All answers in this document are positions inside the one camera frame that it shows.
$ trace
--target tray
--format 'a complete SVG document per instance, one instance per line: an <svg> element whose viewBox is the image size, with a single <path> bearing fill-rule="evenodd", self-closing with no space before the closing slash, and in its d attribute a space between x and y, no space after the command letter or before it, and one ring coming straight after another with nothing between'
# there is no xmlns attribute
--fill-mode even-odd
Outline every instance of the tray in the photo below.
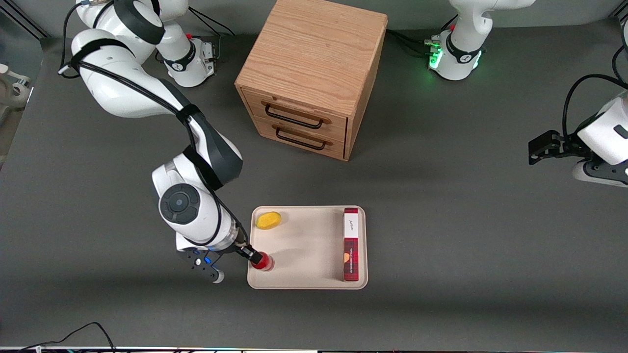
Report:
<svg viewBox="0 0 628 353"><path fill-rule="evenodd" d="M359 281L343 278L343 216L346 207L358 208ZM279 212L281 224L264 231L255 226L265 212ZM360 290L369 281L364 210L358 206L261 206L251 216L251 244L271 255L274 268L268 272L249 263L247 280L255 289Z"/></svg>

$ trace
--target white label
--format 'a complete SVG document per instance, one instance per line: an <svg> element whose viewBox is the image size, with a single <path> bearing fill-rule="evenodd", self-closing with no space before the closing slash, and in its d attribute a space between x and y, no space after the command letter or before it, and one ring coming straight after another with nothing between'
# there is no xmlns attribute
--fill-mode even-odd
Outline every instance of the white label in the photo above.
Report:
<svg viewBox="0 0 628 353"><path fill-rule="evenodd" d="M345 214L345 238L358 237L359 214Z"/></svg>

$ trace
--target green light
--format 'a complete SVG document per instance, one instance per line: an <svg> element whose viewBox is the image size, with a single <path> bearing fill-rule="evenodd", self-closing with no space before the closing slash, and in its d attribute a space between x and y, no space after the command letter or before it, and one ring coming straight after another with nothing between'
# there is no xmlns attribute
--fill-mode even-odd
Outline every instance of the green light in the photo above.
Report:
<svg viewBox="0 0 628 353"><path fill-rule="evenodd" d="M475 64L473 64L473 68L476 68L477 65L480 63L481 56L482 56L482 50L480 50L480 52L477 54L477 59L475 59Z"/></svg>
<svg viewBox="0 0 628 353"><path fill-rule="evenodd" d="M430 67L436 69L438 64L440 63L440 58L443 57L443 50L441 48L436 51L436 53L432 54L430 58Z"/></svg>

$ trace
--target drawer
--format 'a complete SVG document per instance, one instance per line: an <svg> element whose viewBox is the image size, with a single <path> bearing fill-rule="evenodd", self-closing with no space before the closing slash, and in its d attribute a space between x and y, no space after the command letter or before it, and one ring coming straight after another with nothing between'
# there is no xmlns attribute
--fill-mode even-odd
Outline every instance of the drawer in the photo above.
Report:
<svg viewBox="0 0 628 353"><path fill-rule="evenodd" d="M242 93L254 116L269 119L272 122L282 122L294 131L314 133L337 141L345 141L347 119L344 117L300 107L286 100L246 89L242 89Z"/></svg>
<svg viewBox="0 0 628 353"><path fill-rule="evenodd" d="M344 160L345 143L331 138L321 138L311 134L287 129L268 119L252 117L255 127L261 136L283 142L307 151L320 153L328 157Z"/></svg>

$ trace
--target red cup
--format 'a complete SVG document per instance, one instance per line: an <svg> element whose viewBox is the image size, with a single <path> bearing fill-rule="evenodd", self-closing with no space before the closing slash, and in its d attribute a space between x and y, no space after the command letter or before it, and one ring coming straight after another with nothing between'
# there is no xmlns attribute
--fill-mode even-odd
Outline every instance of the red cup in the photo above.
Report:
<svg viewBox="0 0 628 353"><path fill-rule="evenodd" d="M264 272L272 270L274 267L273 257L262 251L260 251L259 253L262 254L262 260L260 260L260 262L257 264L251 263L253 267Z"/></svg>

